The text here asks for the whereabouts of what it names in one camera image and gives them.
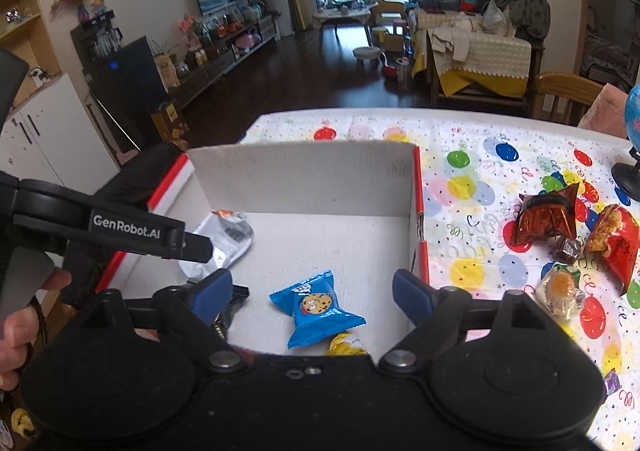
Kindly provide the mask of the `person's left hand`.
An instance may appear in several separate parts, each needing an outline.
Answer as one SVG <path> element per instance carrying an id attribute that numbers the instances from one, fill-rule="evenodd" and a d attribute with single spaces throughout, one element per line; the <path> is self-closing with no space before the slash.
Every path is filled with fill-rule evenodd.
<path id="1" fill-rule="evenodd" d="M 14 390 L 20 380 L 18 370 L 27 360 L 28 346 L 35 341 L 40 321 L 36 308 L 28 305 L 6 318 L 0 346 L 1 390 Z"/>

